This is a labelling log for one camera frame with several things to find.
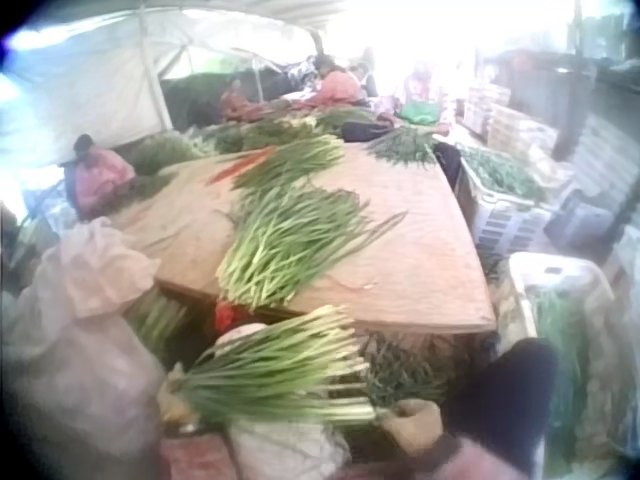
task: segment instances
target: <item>canopy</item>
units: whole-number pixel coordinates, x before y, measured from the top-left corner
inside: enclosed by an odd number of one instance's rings
[[[0,103],[0,168],[68,161],[82,133],[109,148],[171,129],[158,73],[187,47],[254,52],[280,64],[315,52],[307,31],[237,13],[135,10],[100,17],[98,28],[92,22],[50,30],[59,43],[10,56],[3,73],[15,94]]]

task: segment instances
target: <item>white plastic crate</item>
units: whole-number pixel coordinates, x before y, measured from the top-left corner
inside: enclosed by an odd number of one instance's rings
[[[482,186],[464,154],[462,165],[456,197],[478,252],[491,256],[548,252],[543,230],[553,215],[551,207],[492,192]]]
[[[577,184],[590,195],[600,194],[600,206],[617,213],[640,176],[640,143],[591,115],[572,163]]]
[[[558,130],[535,118],[503,105],[491,106],[487,136],[490,148],[525,156],[532,145],[550,155],[558,138]]]
[[[601,385],[606,381],[602,374],[607,363],[605,352],[616,348],[611,337],[602,334],[614,300],[611,286],[603,272],[588,260],[532,253],[512,255],[494,297],[501,353],[523,338],[537,337],[534,308],[527,292],[531,287],[570,292],[582,300],[589,341],[587,390],[591,394],[576,426],[576,452],[585,457],[611,453],[606,450],[611,448],[606,430],[616,422],[611,407],[606,405],[609,397],[593,394],[606,388]]]

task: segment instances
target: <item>plywood board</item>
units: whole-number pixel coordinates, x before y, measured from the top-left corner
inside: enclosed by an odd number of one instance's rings
[[[368,215],[407,217],[365,250],[343,260],[301,291],[290,305],[306,312],[346,305],[366,328],[432,333],[495,328],[489,294],[469,231],[438,166],[393,166],[345,145],[345,157],[313,178],[370,200]],[[162,260],[158,278],[174,288],[217,295],[215,272],[233,241],[229,212],[238,192],[207,178],[228,163],[176,166],[177,178],[157,197],[112,220],[134,247]]]

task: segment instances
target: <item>woman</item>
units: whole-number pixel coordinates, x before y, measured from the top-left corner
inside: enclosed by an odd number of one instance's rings
[[[263,115],[262,105],[251,103],[242,94],[240,79],[232,78],[229,87],[220,97],[220,106],[225,121],[254,122]]]
[[[315,61],[316,70],[322,79],[320,90],[303,106],[330,107],[336,105],[360,105],[364,95],[356,78],[344,68],[335,64],[327,55]]]
[[[73,149],[77,161],[71,174],[72,185],[67,193],[75,200],[71,203],[78,215],[90,218],[101,202],[136,174],[120,155],[98,147],[86,133],[78,137]]]

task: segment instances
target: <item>green vegetable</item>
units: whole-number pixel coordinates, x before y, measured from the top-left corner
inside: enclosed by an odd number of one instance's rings
[[[290,143],[236,177],[233,187],[270,190],[292,184],[334,166],[343,155],[342,142],[330,135]]]
[[[578,299],[545,289],[532,295],[538,336],[559,354],[559,370],[547,431],[549,465],[571,464],[575,427],[587,395],[588,340],[584,312]]]
[[[376,123],[376,114],[360,107],[332,107],[316,116],[316,126],[323,133],[342,137],[346,122]]]
[[[400,127],[367,146],[376,158],[394,165],[433,165],[437,162],[431,150],[432,135],[410,127]]]
[[[487,190],[525,200],[544,200],[544,190],[524,167],[522,160],[488,149],[460,144],[457,147]]]
[[[245,197],[236,240],[217,272],[223,297],[250,309],[286,304],[406,215],[372,226],[364,216],[367,206],[353,192],[290,185]]]
[[[161,362],[167,359],[167,340],[190,321],[188,307],[168,298],[157,287],[138,298],[124,317],[142,344]]]
[[[177,390],[209,423],[238,419],[363,423],[374,419],[368,399],[349,391],[364,383],[331,383],[363,372],[352,320],[322,307],[206,351]],[[335,397],[343,392],[342,398]]]
[[[177,132],[154,135],[145,139],[130,155],[130,163],[138,175],[155,175],[176,163],[213,155],[212,146]]]
[[[377,407],[390,408],[407,398],[441,403],[461,377],[460,359],[452,352],[413,352],[381,334],[372,335],[363,350],[370,365],[368,391]]]
[[[220,153],[237,153],[270,145],[286,145],[321,134],[305,121],[294,123],[286,120],[262,120],[243,127],[220,130],[213,135]]]
[[[127,183],[116,187],[91,212],[91,218],[113,215],[129,205],[156,196],[171,183],[175,175],[154,175],[133,177]]]

